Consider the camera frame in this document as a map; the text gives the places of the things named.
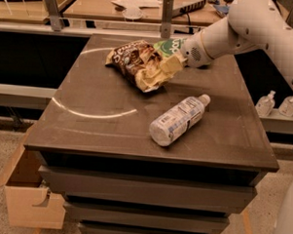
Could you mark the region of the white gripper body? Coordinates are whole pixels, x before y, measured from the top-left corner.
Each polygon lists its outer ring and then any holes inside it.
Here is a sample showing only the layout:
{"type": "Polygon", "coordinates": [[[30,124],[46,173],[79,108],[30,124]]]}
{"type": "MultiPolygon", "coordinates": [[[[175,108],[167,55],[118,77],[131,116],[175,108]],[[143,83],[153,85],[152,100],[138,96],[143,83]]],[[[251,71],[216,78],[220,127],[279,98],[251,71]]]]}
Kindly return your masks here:
{"type": "Polygon", "coordinates": [[[201,30],[188,37],[182,44],[180,53],[189,67],[198,68],[213,61],[204,40],[204,31],[201,30]]]}

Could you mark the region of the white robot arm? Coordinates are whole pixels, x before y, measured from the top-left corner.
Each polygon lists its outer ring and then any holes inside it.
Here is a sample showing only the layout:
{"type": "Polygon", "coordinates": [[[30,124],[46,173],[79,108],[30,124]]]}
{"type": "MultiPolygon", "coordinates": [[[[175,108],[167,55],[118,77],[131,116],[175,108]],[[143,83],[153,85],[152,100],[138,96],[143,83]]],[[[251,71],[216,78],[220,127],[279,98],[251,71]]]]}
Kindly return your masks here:
{"type": "MultiPolygon", "coordinates": [[[[228,16],[191,36],[185,49],[197,47],[207,64],[220,56],[262,49],[293,91],[293,28],[272,0],[235,0],[228,16]]],[[[275,174],[265,175],[258,197],[241,214],[230,217],[222,234],[293,234],[293,153],[290,144],[274,146],[275,174]]]]}

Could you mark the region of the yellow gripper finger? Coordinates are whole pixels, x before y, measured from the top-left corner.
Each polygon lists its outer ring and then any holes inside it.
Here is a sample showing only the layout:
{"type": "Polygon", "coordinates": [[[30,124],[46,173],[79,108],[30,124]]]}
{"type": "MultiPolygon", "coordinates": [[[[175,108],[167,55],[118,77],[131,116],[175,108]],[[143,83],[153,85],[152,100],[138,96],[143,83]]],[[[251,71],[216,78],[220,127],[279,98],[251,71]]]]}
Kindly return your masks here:
{"type": "Polygon", "coordinates": [[[164,58],[160,63],[160,68],[164,73],[175,73],[182,70],[187,64],[187,60],[181,53],[174,53],[168,58],[164,58]]]}

